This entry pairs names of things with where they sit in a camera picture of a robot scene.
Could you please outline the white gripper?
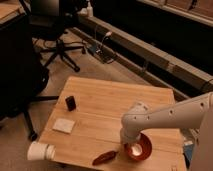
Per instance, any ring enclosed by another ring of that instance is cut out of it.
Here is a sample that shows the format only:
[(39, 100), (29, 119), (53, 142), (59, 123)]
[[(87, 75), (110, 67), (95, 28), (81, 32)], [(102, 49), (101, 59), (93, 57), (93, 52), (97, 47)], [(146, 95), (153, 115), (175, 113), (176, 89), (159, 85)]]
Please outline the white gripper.
[(120, 130), (120, 142), (122, 144), (135, 143), (140, 139), (140, 132), (138, 130), (127, 130), (122, 128)]

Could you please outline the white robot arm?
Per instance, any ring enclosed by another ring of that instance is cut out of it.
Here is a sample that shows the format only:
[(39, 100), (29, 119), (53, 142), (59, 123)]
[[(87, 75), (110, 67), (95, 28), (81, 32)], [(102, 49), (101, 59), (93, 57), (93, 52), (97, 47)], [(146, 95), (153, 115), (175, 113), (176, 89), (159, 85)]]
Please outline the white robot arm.
[(157, 110), (144, 103), (134, 104), (121, 119), (120, 141), (135, 143), (146, 129), (198, 129), (190, 171), (213, 171), (213, 92)]

